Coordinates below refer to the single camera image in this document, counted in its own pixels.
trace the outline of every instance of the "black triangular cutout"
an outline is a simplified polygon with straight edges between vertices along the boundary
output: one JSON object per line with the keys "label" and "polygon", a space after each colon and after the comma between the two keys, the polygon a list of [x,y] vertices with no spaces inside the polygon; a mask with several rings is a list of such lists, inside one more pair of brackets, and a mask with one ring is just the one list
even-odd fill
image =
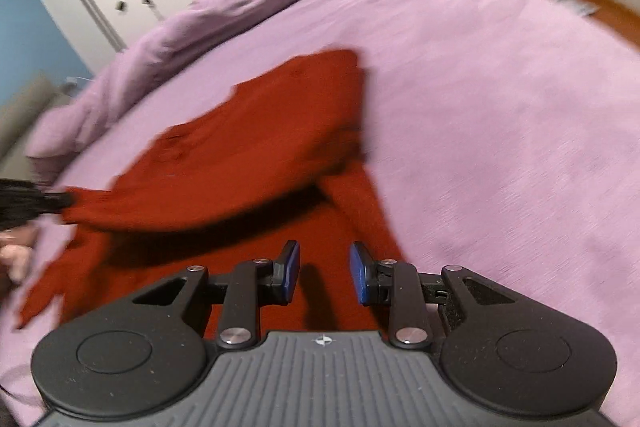
{"label": "black triangular cutout", "polygon": [[152,289],[150,292],[145,293],[139,297],[133,299],[133,304],[148,304],[151,306],[168,306],[174,302],[184,285],[187,283],[187,279],[173,279],[158,288]]}
{"label": "black triangular cutout", "polygon": [[488,286],[484,286],[474,279],[471,279],[471,277],[466,277],[464,282],[466,289],[469,290],[471,296],[481,306],[492,306],[494,304],[513,304],[515,302],[513,299],[510,299],[505,295],[498,293],[496,290],[491,289]]}

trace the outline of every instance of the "pink bed sheet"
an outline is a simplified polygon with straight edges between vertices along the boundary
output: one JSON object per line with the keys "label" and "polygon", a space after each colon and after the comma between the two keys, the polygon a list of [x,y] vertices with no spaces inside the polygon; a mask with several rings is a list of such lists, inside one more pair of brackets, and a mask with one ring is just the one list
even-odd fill
{"label": "pink bed sheet", "polygon": [[[367,166],[407,259],[462,264],[603,331],[620,364],[603,411],[640,426],[640,56],[550,0],[300,0],[146,96],[59,185],[109,187],[167,126],[334,46],[369,71]],[[42,224],[31,281],[72,233]],[[0,381],[34,396],[56,309],[12,331],[21,293],[0,317]],[[41,414],[10,405],[23,424]]]}

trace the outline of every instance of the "gray plastic base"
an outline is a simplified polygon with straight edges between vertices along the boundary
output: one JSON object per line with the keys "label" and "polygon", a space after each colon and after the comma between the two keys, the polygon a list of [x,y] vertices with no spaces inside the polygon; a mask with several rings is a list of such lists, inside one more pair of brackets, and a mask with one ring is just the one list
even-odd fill
{"label": "gray plastic base", "polygon": [[[187,398],[118,427],[611,427],[595,411],[526,421],[467,401],[423,353],[386,345],[375,331],[271,332],[221,355]],[[99,427],[52,412],[40,427]]]}

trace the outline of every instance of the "blue wall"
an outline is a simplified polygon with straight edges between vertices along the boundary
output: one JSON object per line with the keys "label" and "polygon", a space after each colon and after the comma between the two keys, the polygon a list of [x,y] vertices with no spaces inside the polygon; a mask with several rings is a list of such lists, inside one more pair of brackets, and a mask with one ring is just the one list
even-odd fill
{"label": "blue wall", "polygon": [[0,0],[0,105],[37,71],[56,83],[91,78],[40,0]]}

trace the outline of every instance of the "red sweater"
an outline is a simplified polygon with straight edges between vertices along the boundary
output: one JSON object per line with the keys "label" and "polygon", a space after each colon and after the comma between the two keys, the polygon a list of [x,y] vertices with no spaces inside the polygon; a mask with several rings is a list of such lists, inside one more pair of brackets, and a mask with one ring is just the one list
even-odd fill
{"label": "red sweater", "polygon": [[363,168],[363,88],[351,51],[293,58],[165,131],[111,190],[70,188],[76,203],[62,217],[76,235],[31,290],[22,323],[56,295],[68,321],[191,264],[224,273],[295,239],[293,302],[263,308],[263,328],[378,328],[357,304],[349,246],[364,241],[380,259],[399,250]]}

